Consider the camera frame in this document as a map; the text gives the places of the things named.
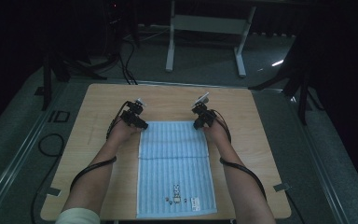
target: sleeve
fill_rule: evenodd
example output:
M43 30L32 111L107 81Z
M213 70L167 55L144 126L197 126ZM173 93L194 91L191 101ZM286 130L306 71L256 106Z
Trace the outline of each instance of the sleeve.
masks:
M71 208L60 213L56 224L99 224L100 217L86 208Z

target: black cable on floor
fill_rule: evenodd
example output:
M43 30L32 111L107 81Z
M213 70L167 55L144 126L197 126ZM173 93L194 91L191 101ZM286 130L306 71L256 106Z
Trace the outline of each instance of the black cable on floor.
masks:
M103 63L97 63L97 64L94 64L94 65L90 65L90 66L87 66L89 69L93 70L93 71L98 71L98 70L101 70L103 68L106 68L108 66L115 66L118 62L118 55L109 55L107 57L107 60Z
M138 85L138 83L137 83L136 80L135 80L135 77L133 76L133 73L129 70L129 62L130 62L130 59L131 59L131 57L132 57L132 54L133 54L133 52L134 52L134 50L135 50L135 46L133 46L133 44L132 44L130 41L128 41L128 40L123 39L123 41L124 41L125 43L130 44L130 45L132 46L130 56L129 56L129 58L127 59L127 61L126 61L125 64L124 64L124 62L123 62L123 58L121 57L121 54L118 55L118 58L119 58L120 63L121 63L121 71L122 71L122 73L123 73L123 77L126 79L126 81L127 81L127 83L128 83L129 85Z
M60 153L58 154L50 154L50 153L47 153L46 151L43 150L42 148L42 142L44 140L46 140L47 138L51 137L51 136L57 136L60 138L60 141L61 141L61 148L60 148ZM60 160L61 156L62 156L62 153L63 153L63 149L65 147L65 141L63 140L63 137L61 135L59 135L58 133L50 133L46 136L44 136L42 139L40 139L38 145L37 145L40 153L42 153L43 155L47 156L47 157L55 157L56 160L54 162L54 164L50 167L50 169L48 170L48 173L45 175L45 177L43 178L42 182L40 183L39 185L39 188L37 189L36 191L36 194L34 195L34 198L32 200L32 203L31 203L31 220L32 220L32 223L36 223L36 220L34 219L34 204L36 202L36 198L37 196L40 194L46 180L48 179L51 171L54 169L54 167L57 165L58 161Z

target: table leg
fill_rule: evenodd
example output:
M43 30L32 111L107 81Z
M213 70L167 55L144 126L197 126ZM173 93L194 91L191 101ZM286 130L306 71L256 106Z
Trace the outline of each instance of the table leg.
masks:
M173 70L173 56L175 53L175 43L173 41L175 35L175 1L171 1L171 26L170 26L170 45L168 46L168 55L167 63L165 65L165 70L171 72Z
M237 67L238 67L238 75L240 77L246 77L245 66L243 65L242 50L243 50L243 46L245 45L246 37L249 34L249 29L251 28L252 19L255 14L255 9L256 7L251 8L248 19L246 20L246 23L243 27L243 33L242 33L242 39L240 45L234 48L235 60L237 62Z

